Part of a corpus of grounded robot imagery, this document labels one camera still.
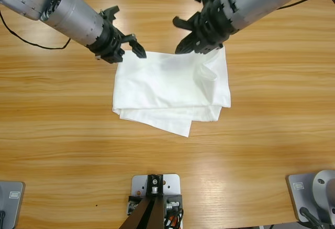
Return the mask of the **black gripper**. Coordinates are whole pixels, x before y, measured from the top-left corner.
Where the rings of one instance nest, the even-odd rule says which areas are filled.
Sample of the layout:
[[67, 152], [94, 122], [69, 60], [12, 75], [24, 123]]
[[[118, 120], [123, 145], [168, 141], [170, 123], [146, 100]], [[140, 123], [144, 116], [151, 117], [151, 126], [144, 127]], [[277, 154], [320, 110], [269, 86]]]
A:
[[107, 61], [108, 63], [119, 63], [123, 61], [125, 51], [121, 44], [129, 42], [132, 52], [138, 58], [146, 58], [144, 47], [137, 42], [134, 35], [124, 35], [111, 24], [103, 24], [103, 31], [96, 41], [87, 45], [87, 48], [95, 54], [96, 57]]
[[175, 54], [195, 53], [207, 54], [223, 47], [233, 32], [231, 20], [227, 18], [225, 5], [220, 0], [208, 2], [201, 12], [196, 12], [188, 20], [175, 16], [172, 23], [184, 30], [193, 30], [183, 38], [175, 49]]

